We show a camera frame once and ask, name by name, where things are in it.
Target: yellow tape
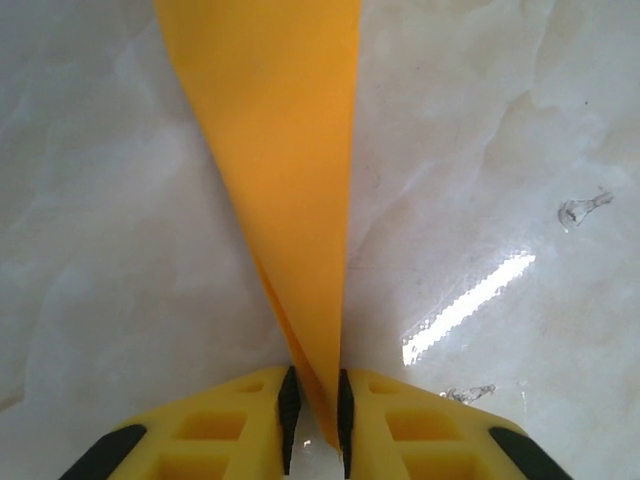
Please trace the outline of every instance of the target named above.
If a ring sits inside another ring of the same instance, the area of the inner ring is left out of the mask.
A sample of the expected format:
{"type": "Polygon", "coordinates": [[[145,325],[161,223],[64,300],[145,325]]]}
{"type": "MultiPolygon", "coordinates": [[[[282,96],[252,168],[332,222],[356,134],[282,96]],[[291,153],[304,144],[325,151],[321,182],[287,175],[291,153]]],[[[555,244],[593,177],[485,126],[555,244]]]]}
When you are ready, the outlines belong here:
{"type": "Polygon", "coordinates": [[[359,0],[156,0],[321,427],[336,400],[359,0]]]}

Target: clamp jaw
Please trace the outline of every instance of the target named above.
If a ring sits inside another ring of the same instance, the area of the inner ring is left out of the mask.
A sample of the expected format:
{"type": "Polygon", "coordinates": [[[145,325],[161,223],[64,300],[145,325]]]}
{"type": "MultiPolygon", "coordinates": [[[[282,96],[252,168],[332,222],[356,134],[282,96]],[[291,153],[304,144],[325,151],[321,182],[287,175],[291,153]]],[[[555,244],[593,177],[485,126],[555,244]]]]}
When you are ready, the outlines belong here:
{"type": "MultiPolygon", "coordinates": [[[[125,422],[60,480],[262,480],[289,474],[293,367],[228,382],[125,422]]],[[[567,480],[517,425],[366,370],[341,370],[345,479],[567,480]]]]}

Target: black rubber pad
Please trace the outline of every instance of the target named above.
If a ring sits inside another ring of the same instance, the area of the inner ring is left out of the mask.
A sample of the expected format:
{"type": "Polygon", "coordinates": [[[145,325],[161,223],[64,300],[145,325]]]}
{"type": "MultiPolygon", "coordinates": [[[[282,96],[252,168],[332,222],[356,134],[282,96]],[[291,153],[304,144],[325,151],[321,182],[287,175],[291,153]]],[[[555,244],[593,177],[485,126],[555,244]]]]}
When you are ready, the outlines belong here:
{"type": "Polygon", "coordinates": [[[503,427],[493,427],[489,433],[528,480],[571,480],[529,437],[503,427]]]}
{"type": "Polygon", "coordinates": [[[98,440],[60,480],[107,480],[147,433],[144,425],[129,425],[98,440]]]}
{"type": "Polygon", "coordinates": [[[282,426],[282,466],[285,475],[289,475],[291,468],[293,439],[301,406],[296,369],[290,367],[278,393],[278,417],[282,426]]]}
{"type": "Polygon", "coordinates": [[[353,432],[355,404],[353,391],[349,383],[349,375],[345,369],[340,370],[338,384],[338,438],[344,461],[344,478],[351,478],[351,434],[353,432]]]}

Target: yellow fabric strip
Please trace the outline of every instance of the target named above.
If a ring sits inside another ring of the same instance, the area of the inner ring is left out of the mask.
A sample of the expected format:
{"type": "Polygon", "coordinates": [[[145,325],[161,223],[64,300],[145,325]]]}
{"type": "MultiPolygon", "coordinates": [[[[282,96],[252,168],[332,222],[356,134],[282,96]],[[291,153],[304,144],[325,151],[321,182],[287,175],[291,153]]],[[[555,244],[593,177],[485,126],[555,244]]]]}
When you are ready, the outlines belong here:
{"type": "Polygon", "coordinates": [[[156,0],[329,443],[336,410],[359,0],[156,0]]]}

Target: glossy floor surface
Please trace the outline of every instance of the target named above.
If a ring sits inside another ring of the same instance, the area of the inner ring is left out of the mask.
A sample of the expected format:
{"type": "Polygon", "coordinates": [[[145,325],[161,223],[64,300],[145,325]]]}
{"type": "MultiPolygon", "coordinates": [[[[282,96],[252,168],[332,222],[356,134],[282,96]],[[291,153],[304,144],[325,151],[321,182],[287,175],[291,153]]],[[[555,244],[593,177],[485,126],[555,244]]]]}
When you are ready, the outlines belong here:
{"type": "MultiPolygon", "coordinates": [[[[150,2],[3,10],[0,477],[39,480],[289,357],[150,2]]],[[[639,478],[640,3],[363,0],[359,68],[343,364],[639,478]]],[[[340,478],[308,412],[293,468],[340,478]]]]}

